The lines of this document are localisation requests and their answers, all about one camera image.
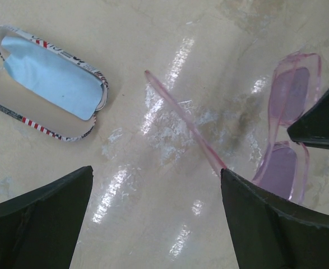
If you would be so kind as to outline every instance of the pink translucent frame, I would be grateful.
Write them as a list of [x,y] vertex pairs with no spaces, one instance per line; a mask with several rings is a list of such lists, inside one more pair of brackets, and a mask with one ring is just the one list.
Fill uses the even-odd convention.
[[[226,169],[226,165],[200,135],[191,115],[178,105],[156,77],[149,71],[145,75],[151,86],[185,121],[219,177],[220,170]],[[268,145],[253,183],[295,203],[301,203],[304,197],[309,153],[303,144],[276,142],[276,136],[279,126],[287,128],[318,100],[320,77],[321,59],[317,54],[293,53],[279,63],[272,80]]]

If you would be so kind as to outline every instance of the floor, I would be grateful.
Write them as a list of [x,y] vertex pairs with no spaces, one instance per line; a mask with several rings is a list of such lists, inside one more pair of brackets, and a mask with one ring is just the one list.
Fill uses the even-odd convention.
[[[164,81],[229,168],[251,179],[277,62],[316,52],[329,87],[329,0],[0,0],[0,24],[79,56],[110,85],[95,130],[78,142],[0,113],[0,202],[92,165],[71,268],[238,268],[220,182],[143,72]],[[304,206],[329,214],[329,151],[309,150]]]

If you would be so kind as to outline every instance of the light blue cloth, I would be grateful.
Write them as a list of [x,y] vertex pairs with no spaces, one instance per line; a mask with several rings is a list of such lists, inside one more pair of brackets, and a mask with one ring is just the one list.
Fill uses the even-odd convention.
[[15,81],[80,119],[92,117],[103,94],[97,77],[23,38],[7,36],[1,45],[11,53],[4,67]]

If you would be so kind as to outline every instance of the purple lens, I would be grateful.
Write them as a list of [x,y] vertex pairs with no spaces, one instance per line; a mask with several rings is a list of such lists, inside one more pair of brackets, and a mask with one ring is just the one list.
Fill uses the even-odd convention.
[[296,153],[289,147],[274,149],[259,187],[284,199],[290,198],[296,170]]
[[[275,81],[273,81],[270,100],[270,114],[275,118],[280,115],[282,102],[285,100],[285,87],[288,87],[288,82],[290,81],[291,76],[292,72],[287,71],[280,74]],[[310,73],[306,67],[299,68],[295,71],[281,120],[296,120],[304,112],[309,77]]]

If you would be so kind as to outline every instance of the black object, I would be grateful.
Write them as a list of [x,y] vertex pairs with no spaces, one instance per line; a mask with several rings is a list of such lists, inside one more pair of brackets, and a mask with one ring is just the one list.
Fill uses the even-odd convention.
[[329,150],[329,89],[318,103],[288,128],[294,142]]
[[0,203],[0,268],[69,268],[92,182],[87,166]]
[[329,268],[329,216],[221,171],[226,219],[240,269]]

